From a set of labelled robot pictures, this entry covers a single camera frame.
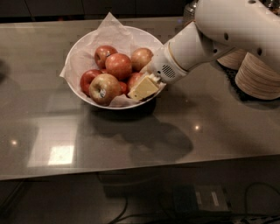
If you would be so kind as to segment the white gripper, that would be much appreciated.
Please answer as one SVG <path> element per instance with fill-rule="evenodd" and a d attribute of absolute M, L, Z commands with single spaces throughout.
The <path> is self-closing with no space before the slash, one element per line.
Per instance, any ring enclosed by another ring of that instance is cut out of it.
<path fill-rule="evenodd" d="M 159 90 L 159 79 L 163 83 L 173 84 L 188 74 L 172 56 L 169 43 L 155 51 L 151 61 L 141 69 L 141 73 L 144 75 L 128 93 L 128 97 L 137 102 L 154 95 Z"/>

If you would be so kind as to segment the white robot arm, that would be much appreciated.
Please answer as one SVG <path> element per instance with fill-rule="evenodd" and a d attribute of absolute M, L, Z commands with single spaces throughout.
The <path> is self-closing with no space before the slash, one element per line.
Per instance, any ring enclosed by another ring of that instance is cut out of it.
<path fill-rule="evenodd" d="M 195 19 L 154 52 L 143 76 L 172 84 L 234 49 L 254 54 L 279 73 L 279 17 L 259 0 L 199 0 Z"/>

